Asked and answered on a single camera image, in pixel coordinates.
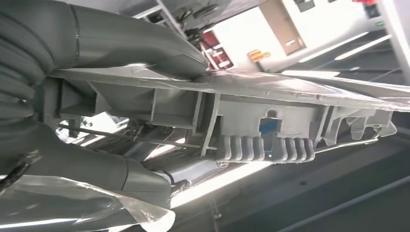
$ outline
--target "ceiling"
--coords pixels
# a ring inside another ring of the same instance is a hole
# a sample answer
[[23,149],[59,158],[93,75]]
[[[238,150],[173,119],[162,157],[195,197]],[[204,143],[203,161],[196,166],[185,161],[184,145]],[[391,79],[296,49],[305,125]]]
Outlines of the ceiling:
[[[59,0],[69,4],[85,6],[116,14],[134,16],[150,7],[157,5],[155,0]],[[258,6],[260,0],[163,0],[167,8],[175,15],[181,15],[184,9],[197,11],[211,4],[218,4],[219,8],[212,14],[200,18],[190,19],[186,29],[220,22],[243,11]]]

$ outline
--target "fluorescent light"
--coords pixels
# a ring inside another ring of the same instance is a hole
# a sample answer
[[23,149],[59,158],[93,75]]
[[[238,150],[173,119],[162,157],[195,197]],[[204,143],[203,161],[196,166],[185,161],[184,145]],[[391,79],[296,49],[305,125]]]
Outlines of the fluorescent light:
[[367,35],[368,33],[369,33],[369,32],[365,32],[365,33],[362,33],[362,34],[360,34],[360,35],[356,35],[356,36],[354,36],[354,37],[352,37],[352,38],[350,38],[350,39],[348,39],[348,40],[345,40],[345,41],[340,42],[340,43],[338,43],[338,44],[336,44],[336,45],[333,45],[333,46],[331,46],[331,47],[328,47],[328,48],[326,48],[326,49],[323,49],[322,51],[319,51],[319,52],[317,52],[317,53],[314,53],[314,54],[312,54],[312,55],[310,55],[310,56],[307,56],[307,57],[301,59],[301,60],[299,61],[299,63],[303,63],[303,62],[306,62],[306,61],[308,61],[308,60],[311,60],[311,59],[313,59],[313,58],[315,58],[315,57],[318,57],[318,56],[320,56],[320,55],[323,55],[323,54],[325,54],[326,52],[329,52],[329,51],[331,51],[331,50],[333,50],[333,49],[335,49],[335,48],[338,48],[338,47],[340,47],[340,46],[342,46],[342,45],[344,45],[344,44],[347,44],[348,42],[351,42],[351,41],[353,41],[353,40],[355,40],[355,39],[358,39],[358,38],[360,38],[360,37],[362,37],[362,36],[364,36],[364,35]]
[[300,71],[300,70],[286,70],[282,72],[283,75],[289,76],[310,76],[310,77],[335,77],[340,72],[328,72],[328,71]]
[[171,199],[171,208],[178,207],[197,198],[200,198],[212,191],[215,191],[227,184],[230,184],[236,180],[244,178],[252,173],[262,170],[272,163],[270,162],[252,162],[242,165],[238,168],[230,170],[226,173],[218,175],[212,179],[204,181],[192,188],[189,188]]
[[341,59],[344,59],[344,58],[353,56],[354,54],[359,53],[359,52],[361,52],[361,51],[363,51],[363,50],[366,50],[366,49],[368,49],[368,48],[370,48],[370,47],[373,47],[373,46],[376,45],[376,44],[380,44],[381,42],[386,41],[386,40],[390,39],[391,37],[392,37],[391,35],[386,35],[386,36],[383,36],[383,37],[381,37],[381,38],[378,38],[378,39],[376,39],[375,41],[372,41],[372,42],[370,42],[370,43],[367,43],[367,44],[365,44],[365,45],[363,45],[363,46],[361,46],[361,47],[358,47],[358,48],[356,48],[356,49],[353,49],[353,50],[350,51],[350,52],[347,52],[347,53],[345,53],[345,54],[343,54],[343,55],[340,55],[340,56],[336,57],[335,60],[341,60]]
[[77,220],[78,218],[58,218],[58,219],[50,219],[50,220],[43,220],[43,221],[29,221],[29,222],[0,225],[0,229],[24,227],[24,226],[47,225],[47,224],[67,222],[67,221],[77,221]]
[[[176,143],[179,143],[179,144],[183,144],[184,142],[185,142],[185,138],[182,138],[182,139],[178,139],[177,141],[175,141]],[[166,151],[168,151],[168,150],[171,150],[172,148],[174,148],[175,146],[174,145],[165,145],[165,146],[162,146],[162,147],[160,147],[160,148],[157,148],[157,149],[155,149],[155,150],[153,150],[152,152],[151,152],[151,154],[149,154],[149,156],[146,158],[146,159],[151,159],[151,158],[154,158],[154,157],[156,157],[156,156],[159,156],[160,154],[162,154],[162,153],[164,153],[164,152],[166,152]]]

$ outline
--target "transparent plastic film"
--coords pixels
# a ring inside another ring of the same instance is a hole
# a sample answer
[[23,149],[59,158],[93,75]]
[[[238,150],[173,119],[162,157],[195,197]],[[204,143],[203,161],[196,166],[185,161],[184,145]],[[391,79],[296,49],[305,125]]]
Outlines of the transparent plastic film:
[[96,83],[190,90],[241,97],[410,112],[410,87],[337,77],[210,70],[193,81],[177,81],[143,67],[60,70],[53,77]]
[[175,220],[167,209],[56,176],[24,175],[0,194],[0,204],[2,232],[85,232],[133,224],[166,232]]

